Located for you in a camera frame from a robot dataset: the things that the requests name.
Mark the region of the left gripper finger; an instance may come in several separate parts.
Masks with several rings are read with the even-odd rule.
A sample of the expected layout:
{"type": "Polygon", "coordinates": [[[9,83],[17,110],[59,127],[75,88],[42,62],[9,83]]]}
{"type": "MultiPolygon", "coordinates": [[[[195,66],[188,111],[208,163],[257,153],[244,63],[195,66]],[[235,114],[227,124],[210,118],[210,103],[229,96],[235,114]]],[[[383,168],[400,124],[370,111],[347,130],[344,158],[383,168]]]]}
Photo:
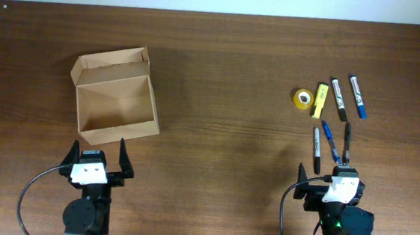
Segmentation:
{"type": "Polygon", "coordinates": [[[128,157],[127,147],[125,143],[125,139],[122,138],[120,142],[119,166],[121,167],[121,173],[124,177],[134,178],[134,169],[128,157]]]}
{"type": "Polygon", "coordinates": [[[73,165],[79,161],[79,151],[80,151],[79,141],[75,140],[69,152],[67,152],[67,155],[61,161],[60,166],[67,166],[70,168],[73,167],[73,165]]]}

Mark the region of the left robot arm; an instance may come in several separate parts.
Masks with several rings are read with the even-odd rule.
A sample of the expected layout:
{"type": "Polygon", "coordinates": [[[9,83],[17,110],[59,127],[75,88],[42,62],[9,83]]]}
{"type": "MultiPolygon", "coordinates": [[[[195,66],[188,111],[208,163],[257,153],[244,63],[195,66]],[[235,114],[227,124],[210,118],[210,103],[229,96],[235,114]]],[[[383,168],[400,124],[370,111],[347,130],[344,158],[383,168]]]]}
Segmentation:
{"type": "Polygon", "coordinates": [[[120,142],[120,171],[109,173],[106,171],[104,151],[81,151],[79,142],[73,143],[60,164],[59,174],[80,190],[82,197],[64,208],[64,235],[109,235],[111,190],[123,187],[125,179],[134,178],[125,143],[123,139],[120,142]]]}

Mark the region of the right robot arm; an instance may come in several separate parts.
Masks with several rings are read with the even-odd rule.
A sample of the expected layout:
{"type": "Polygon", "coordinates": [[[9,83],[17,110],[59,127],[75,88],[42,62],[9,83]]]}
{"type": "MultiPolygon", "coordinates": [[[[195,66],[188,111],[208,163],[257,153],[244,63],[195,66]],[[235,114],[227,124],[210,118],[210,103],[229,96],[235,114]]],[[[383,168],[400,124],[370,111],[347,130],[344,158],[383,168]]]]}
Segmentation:
{"type": "Polygon", "coordinates": [[[293,198],[304,200],[306,212],[316,212],[323,235],[372,235],[374,214],[358,207],[365,191],[355,168],[335,166],[330,175],[307,178],[299,165],[293,198]]]}

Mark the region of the black whiteboard marker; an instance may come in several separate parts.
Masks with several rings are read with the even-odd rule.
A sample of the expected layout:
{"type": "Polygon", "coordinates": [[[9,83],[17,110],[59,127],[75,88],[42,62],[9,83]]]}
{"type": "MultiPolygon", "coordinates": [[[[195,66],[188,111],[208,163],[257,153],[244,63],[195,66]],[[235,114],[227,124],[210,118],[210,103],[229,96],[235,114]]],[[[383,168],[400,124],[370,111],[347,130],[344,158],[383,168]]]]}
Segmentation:
{"type": "Polygon", "coordinates": [[[332,78],[332,88],[335,95],[336,105],[338,108],[338,116],[342,122],[347,122],[346,109],[344,106],[344,100],[342,97],[342,92],[337,78],[332,78]]]}

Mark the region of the blue whiteboard marker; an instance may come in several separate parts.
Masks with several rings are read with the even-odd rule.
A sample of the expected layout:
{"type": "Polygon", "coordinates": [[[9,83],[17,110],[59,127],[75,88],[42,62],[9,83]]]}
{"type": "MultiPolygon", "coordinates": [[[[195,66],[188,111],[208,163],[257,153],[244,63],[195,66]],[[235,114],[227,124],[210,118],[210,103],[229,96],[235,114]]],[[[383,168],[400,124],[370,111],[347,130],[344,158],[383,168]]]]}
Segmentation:
{"type": "Polygon", "coordinates": [[[352,86],[353,89],[353,93],[354,93],[354,97],[355,97],[355,101],[356,101],[356,107],[357,107],[357,111],[358,111],[358,116],[360,119],[366,119],[367,117],[367,113],[365,110],[365,104],[364,101],[362,99],[362,93],[360,91],[359,88],[359,82],[358,79],[356,78],[355,75],[350,75],[350,84],[352,86]]]}

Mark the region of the black sharpie marker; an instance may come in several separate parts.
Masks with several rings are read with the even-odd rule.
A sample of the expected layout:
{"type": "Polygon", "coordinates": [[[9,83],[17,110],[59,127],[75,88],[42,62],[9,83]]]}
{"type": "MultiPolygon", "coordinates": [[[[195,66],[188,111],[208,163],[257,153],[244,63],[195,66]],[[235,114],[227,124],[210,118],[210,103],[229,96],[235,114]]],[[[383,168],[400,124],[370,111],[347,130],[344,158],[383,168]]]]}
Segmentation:
{"type": "Polygon", "coordinates": [[[314,159],[313,159],[313,164],[314,164],[314,173],[319,175],[320,174],[320,161],[321,161],[321,155],[320,155],[320,130],[318,129],[318,127],[314,128],[314,140],[313,140],[313,145],[314,145],[314,159]]]}

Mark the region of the yellow tape roll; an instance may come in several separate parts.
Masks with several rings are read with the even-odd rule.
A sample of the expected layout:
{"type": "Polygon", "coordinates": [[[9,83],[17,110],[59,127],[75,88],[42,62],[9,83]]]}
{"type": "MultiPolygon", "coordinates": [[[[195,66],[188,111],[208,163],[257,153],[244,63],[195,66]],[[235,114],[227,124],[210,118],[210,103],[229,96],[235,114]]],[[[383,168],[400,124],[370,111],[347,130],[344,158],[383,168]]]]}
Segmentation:
{"type": "Polygon", "coordinates": [[[294,105],[301,110],[309,109],[314,102],[313,94],[307,89],[298,89],[293,96],[294,105]]]}

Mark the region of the yellow highlighter marker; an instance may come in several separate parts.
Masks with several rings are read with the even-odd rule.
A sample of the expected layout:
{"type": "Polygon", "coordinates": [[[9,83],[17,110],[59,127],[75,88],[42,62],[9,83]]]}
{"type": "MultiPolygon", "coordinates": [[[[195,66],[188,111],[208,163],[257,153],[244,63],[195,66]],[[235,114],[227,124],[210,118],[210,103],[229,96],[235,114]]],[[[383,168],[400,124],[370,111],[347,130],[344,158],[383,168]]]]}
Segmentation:
{"type": "Polygon", "coordinates": [[[311,108],[311,117],[320,119],[323,112],[324,103],[326,103],[326,95],[328,94],[329,86],[325,83],[320,83],[317,86],[317,93],[315,94],[314,104],[311,108]]]}

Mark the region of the cardboard box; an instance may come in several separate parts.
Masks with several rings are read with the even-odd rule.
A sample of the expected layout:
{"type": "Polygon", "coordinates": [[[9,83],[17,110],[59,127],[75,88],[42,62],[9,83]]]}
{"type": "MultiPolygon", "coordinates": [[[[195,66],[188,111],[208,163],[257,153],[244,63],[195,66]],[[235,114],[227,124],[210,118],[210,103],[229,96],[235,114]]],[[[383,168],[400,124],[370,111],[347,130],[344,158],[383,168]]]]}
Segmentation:
{"type": "Polygon", "coordinates": [[[160,133],[147,47],[81,55],[71,70],[78,133],[90,145],[160,133]]]}

